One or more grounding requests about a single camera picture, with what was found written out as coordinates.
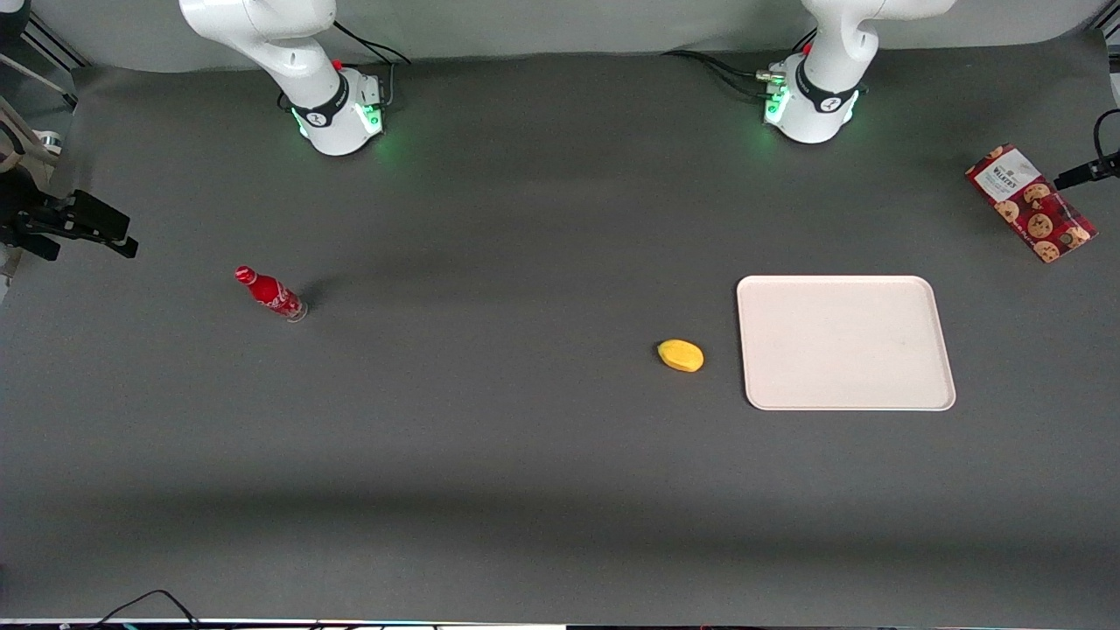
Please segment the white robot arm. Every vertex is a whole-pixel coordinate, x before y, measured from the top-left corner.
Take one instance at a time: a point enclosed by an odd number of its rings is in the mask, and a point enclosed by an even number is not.
[[[771,66],[775,100],[765,120],[799,142],[823,142],[851,118],[856,86],[879,50],[866,20],[916,20],[940,16],[956,0],[801,0],[816,18],[812,52]]]
[[[356,151],[382,130],[375,77],[336,70],[311,38],[335,21],[335,0],[179,0],[190,28],[263,67],[319,151]]]

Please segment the plastic tray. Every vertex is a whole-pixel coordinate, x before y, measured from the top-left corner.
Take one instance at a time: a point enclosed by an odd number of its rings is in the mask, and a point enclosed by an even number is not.
[[[766,410],[943,411],[956,391],[916,276],[748,276],[736,289],[747,399]]]

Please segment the table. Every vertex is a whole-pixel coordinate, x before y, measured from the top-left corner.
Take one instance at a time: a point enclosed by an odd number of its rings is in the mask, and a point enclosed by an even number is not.
[[[344,158],[263,73],[80,75],[56,183],[140,254],[67,242],[3,304],[3,615],[1120,619],[1120,183],[1070,191],[1101,237],[1045,266],[963,177],[1004,141],[1092,157],[1099,36],[884,52],[823,146],[689,59],[399,70]],[[927,279],[955,407],[752,408],[753,274]]]

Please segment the coca-cola bottle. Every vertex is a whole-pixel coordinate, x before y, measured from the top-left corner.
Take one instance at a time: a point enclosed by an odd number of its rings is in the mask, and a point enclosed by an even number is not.
[[[262,276],[249,267],[241,266],[233,272],[237,281],[249,287],[249,293],[273,313],[283,315],[289,322],[299,322],[307,315],[307,305],[288,287],[272,276]]]

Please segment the yellow potato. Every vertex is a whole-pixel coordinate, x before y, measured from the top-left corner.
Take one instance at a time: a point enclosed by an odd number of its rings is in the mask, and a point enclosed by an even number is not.
[[[657,354],[666,365],[682,372],[694,372],[703,365],[703,352],[696,344],[679,339],[661,342]]]

